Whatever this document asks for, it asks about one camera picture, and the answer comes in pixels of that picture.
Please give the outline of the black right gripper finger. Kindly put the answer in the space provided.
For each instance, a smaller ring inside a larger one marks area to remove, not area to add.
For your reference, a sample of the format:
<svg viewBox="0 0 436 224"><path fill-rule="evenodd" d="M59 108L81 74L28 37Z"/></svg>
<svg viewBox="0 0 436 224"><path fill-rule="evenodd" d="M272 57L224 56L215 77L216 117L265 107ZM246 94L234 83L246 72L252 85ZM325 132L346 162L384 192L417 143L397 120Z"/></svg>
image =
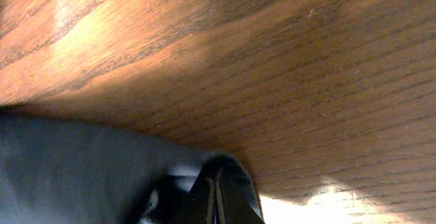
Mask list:
<svg viewBox="0 0 436 224"><path fill-rule="evenodd" d="M169 224L264 224L253 181L235 159L212 159L201 169Z"/></svg>

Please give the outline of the navy blue shorts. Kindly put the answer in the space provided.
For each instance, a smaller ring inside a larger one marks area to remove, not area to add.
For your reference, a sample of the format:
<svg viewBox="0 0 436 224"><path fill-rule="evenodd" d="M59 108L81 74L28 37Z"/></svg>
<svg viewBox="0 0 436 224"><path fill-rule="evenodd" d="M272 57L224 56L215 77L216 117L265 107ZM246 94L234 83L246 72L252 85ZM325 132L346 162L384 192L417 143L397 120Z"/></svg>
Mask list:
<svg viewBox="0 0 436 224"><path fill-rule="evenodd" d="M169 223L212 159L235 158L121 129L4 114L1 222Z"/></svg>

